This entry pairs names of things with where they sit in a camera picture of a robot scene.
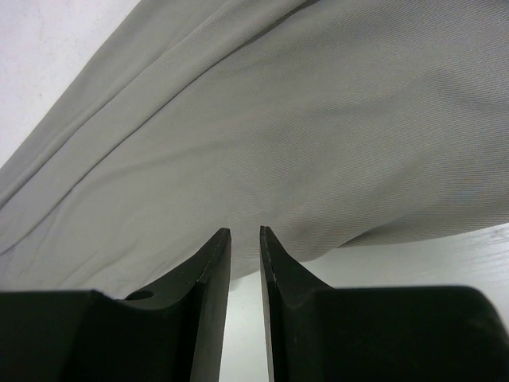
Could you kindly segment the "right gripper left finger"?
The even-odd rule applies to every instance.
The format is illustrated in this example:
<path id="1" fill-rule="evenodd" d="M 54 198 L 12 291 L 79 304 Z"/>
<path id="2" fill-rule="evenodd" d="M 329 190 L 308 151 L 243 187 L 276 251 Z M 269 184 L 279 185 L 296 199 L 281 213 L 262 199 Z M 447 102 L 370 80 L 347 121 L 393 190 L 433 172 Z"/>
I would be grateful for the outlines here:
<path id="1" fill-rule="evenodd" d="M 123 299 L 96 290 L 4 292 L 4 381 L 216 381 L 231 234 Z"/>

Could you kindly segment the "grey trousers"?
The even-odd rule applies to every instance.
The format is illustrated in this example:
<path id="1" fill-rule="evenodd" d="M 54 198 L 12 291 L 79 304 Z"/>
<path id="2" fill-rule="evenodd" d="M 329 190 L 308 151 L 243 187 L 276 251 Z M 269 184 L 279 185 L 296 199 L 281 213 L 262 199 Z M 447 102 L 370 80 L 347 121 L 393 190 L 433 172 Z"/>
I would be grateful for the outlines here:
<path id="1" fill-rule="evenodd" d="M 142 1 L 1 170 L 1 288 L 123 297 L 508 219 L 505 1 Z"/>

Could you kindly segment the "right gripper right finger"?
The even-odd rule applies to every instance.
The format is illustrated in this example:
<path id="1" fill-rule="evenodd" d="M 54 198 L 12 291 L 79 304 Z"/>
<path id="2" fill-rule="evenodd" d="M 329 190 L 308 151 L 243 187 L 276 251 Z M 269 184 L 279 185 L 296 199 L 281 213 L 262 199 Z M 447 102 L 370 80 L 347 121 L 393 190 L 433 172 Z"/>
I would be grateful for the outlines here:
<path id="1" fill-rule="evenodd" d="M 272 381 L 505 381 L 508 334 L 468 286 L 336 289 L 259 233 Z"/>

